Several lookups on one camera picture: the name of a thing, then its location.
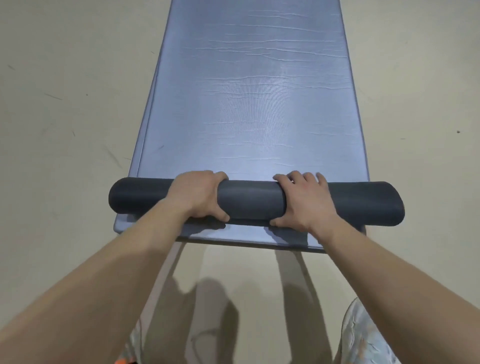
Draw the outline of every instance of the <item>person's right hand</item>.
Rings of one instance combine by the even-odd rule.
[[[302,175],[297,170],[273,177],[285,192],[287,210],[284,216],[270,221],[270,225],[315,233],[320,242],[331,238],[332,225],[339,217],[325,177],[316,175],[318,181],[313,174]]]

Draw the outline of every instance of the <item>folded mat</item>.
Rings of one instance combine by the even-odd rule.
[[[320,171],[369,180],[338,0],[173,0],[130,177]],[[120,214],[114,230],[133,221]],[[288,229],[186,224],[182,237],[321,250]]]

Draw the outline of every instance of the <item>beige floor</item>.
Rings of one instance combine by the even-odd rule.
[[[0,326],[114,236],[108,190],[128,171],[168,6],[0,2]],[[371,178],[391,182],[407,211],[400,226],[369,234],[480,306],[480,2],[342,9]],[[236,363],[313,363],[322,316],[335,348],[354,292],[327,256],[302,256],[188,244],[159,307],[224,305]],[[317,302],[304,298],[302,261]],[[151,330],[164,319],[154,315]],[[165,327],[147,344],[178,362],[191,348],[155,342],[171,337]],[[209,350],[209,340],[198,342]]]

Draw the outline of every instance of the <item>finger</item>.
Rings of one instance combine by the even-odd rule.
[[[299,184],[305,182],[305,178],[297,170],[290,172],[287,176],[293,181],[293,183]]]
[[[271,226],[276,226],[278,228],[284,228],[285,227],[285,219],[283,216],[281,218],[275,218],[273,220],[270,220],[270,225]]]
[[[317,179],[315,178],[315,176],[313,174],[311,174],[310,172],[307,172],[307,173],[304,173],[303,174],[303,177],[307,180],[307,182],[313,182],[313,183],[317,183]]]
[[[322,175],[320,172],[317,172],[316,175],[317,175],[317,178],[318,178],[318,184],[321,185],[322,187],[328,188],[328,182],[327,182],[326,178],[324,177],[324,175]]]
[[[292,186],[292,182],[285,174],[276,174],[275,176],[273,176],[273,179],[280,184],[280,187],[282,187],[284,191],[286,191]]]
[[[227,180],[228,179],[228,176],[225,172],[217,172],[215,173],[215,180],[217,181],[217,183],[220,183],[222,182],[223,180]]]
[[[216,205],[214,207],[211,215],[223,222],[227,222],[228,220],[230,220],[230,216],[228,216],[228,214],[223,211],[219,205]]]

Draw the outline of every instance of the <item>person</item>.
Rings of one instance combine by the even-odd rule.
[[[351,334],[336,360],[480,363],[480,311],[341,219],[325,178],[316,177],[298,171],[274,176],[285,191],[287,210],[271,225],[311,233],[348,280],[359,301],[349,308],[345,330],[350,325],[354,332],[371,317],[381,334],[373,341],[362,338],[357,346]],[[179,175],[166,198],[0,332],[2,362],[114,363],[184,222],[207,215],[229,220],[216,195],[226,178],[212,171]],[[372,355],[382,351],[379,337],[392,351],[383,362],[365,356],[367,344]]]

